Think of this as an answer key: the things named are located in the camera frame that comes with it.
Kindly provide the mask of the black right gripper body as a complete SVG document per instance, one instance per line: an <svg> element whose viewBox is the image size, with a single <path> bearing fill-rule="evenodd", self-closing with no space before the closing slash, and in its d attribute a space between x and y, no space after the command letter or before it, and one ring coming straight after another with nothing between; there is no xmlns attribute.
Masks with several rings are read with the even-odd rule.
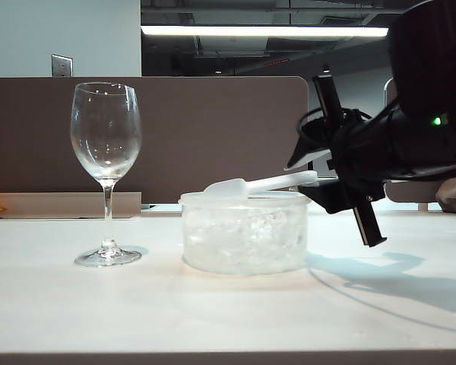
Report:
<svg viewBox="0 0 456 365"><path fill-rule="evenodd" d="M330 167L355 201L354 208L350 210L356 218L363 244L377 246L386 238L381 235L372 202L383 197L383 183L366 176L369 172L369 162L366 161L369 150L359 134L364 131L367 122L358 109L341 107L330 75L315 76L312 80L325 118L323 132L329 142Z"/></svg>

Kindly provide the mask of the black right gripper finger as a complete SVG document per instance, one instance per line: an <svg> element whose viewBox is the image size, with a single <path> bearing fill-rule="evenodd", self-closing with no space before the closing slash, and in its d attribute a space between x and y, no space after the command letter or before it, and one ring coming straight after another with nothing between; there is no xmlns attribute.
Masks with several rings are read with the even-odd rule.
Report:
<svg viewBox="0 0 456 365"><path fill-rule="evenodd" d="M352 195L338 178L319 178L315 182L298 185L297 190L329 214L350 210L355 206Z"/></svg>
<svg viewBox="0 0 456 365"><path fill-rule="evenodd" d="M299 139L286 168L296 169L330 152L329 142L321 131L299 132Z"/></svg>

